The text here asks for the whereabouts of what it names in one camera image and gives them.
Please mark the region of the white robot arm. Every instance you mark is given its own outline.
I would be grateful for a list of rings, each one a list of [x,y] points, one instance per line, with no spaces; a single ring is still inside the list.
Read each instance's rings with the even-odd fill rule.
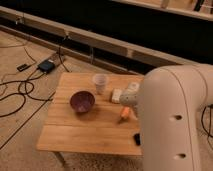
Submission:
[[[120,103],[138,117],[144,171],[201,171],[196,114],[213,105],[213,65],[156,68]]]

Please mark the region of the white speckled gripper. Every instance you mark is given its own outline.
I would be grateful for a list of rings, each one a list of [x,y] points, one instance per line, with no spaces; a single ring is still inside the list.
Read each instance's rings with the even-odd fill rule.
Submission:
[[[137,114],[137,96],[139,90],[138,82],[130,82],[122,91],[119,102],[124,107],[129,107],[130,111]]]

